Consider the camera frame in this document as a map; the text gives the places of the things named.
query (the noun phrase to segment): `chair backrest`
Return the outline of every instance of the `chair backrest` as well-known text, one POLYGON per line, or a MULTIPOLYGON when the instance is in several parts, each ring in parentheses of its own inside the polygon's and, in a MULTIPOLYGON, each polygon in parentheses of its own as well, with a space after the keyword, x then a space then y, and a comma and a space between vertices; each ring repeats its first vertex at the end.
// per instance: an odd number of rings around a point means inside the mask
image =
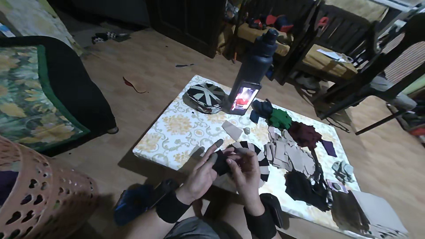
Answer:
POLYGON ((321 6, 317 22, 322 17, 328 17, 329 20, 326 29, 315 42, 317 45, 356 60, 374 39, 374 25, 363 17, 326 4, 321 6))
POLYGON ((356 77, 359 84, 365 85, 381 72, 391 74, 390 81, 396 83, 385 94, 388 98, 395 97, 403 89, 425 74, 425 13, 413 16, 400 30, 392 46, 376 57, 361 74, 356 77))

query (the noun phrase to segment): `black and white circle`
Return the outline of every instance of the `black and white circle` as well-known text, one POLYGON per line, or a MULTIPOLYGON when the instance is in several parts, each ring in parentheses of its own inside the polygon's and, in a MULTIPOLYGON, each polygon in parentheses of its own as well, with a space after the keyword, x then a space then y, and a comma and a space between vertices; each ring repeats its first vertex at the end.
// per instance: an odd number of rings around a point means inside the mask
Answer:
POLYGON ((260 172, 261 172, 259 188, 261 188, 264 185, 264 183, 267 182, 267 180, 269 179, 269 174, 270 174, 269 161, 264 156, 264 152, 256 145, 252 143, 248 143, 247 141, 235 142, 228 146, 228 148, 230 147, 247 148, 251 151, 254 151, 257 154, 258 164, 260 166, 260 172))

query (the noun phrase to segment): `floral cushion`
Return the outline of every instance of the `floral cushion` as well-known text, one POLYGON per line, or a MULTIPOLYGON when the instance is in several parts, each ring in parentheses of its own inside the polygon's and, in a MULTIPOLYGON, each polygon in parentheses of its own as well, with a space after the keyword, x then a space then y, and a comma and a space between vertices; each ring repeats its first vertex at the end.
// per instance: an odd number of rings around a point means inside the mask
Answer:
POLYGON ((43 46, 0 48, 0 134, 37 151, 90 132, 53 94, 43 46))

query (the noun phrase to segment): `finger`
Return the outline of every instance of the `finger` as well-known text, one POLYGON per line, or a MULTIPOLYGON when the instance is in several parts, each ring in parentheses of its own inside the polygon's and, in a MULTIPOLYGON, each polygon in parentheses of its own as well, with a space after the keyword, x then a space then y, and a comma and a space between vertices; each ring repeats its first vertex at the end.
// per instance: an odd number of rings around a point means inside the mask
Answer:
POLYGON ((215 162, 217 161, 218 158, 218 154, 217 153, 213 153, 210 158, 207 160, 206 163, 204 163, 204 165, 201 166, 201 168, 199 168, 200 171, 206 171, 206 170, 210 170, 213 168, 213 165, 215 164, 215 162))
POLYGON ((223 144, 223 142, 224 142, 224 140, 219 139, 215 143, 213 143, 211 145, 211 147, 209 147, 207 149, 207 151, 205 152, 204 156, 202 157, 202 160, 205 160, 206 161, 210 157, 210 155, 212 153, 214 153, 223 144))
POLYGON ((247 148, 237 148, 236 149, 237 153, 240 154, 244 154, 247 156, 248 161, 250 163, 252 163, 252 165, 258 165, 258 158, 257 158, 257 154, 254 151, 251 151, 247 148))
POLYGON ((217 172, 215 170, 210 170, 211 180, 214 181, 217 178, 217 172))
POLYGON ((240 155, 240 154, 231 154, 231 155, 228 155, 227 158, 232 159, 232 160, 235 160, 235 161, 238 161, 238 160, 240 160, 242 158, 242 155, 240 155))
POLYGON ((242 174, 241 168, 238 166, 238 164, 232 160, 232 159, 226 159, 226 163, 229 165, 230 170, 232 170, 233 177, 236 179, 237 182, 240 182, 244 179, 244 176, 242 174))
POLYGON ((222 150, 224 154, 231 154, 235 151, 235 148, 226 148, 225 150, 222 150))

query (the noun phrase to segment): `stack of fabric circles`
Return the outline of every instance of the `stack of fabric circles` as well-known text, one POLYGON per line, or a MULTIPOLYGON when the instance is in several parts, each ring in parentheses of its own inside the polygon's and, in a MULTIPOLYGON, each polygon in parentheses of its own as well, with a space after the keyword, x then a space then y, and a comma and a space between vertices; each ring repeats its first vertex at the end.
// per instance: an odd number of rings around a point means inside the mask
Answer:
POLYGON ((196 106, 196 110, 204 114, 215 114, 221 111, 226 95, 218 86, 208 83, 193 85, 187 90, 187 95, 196 106))

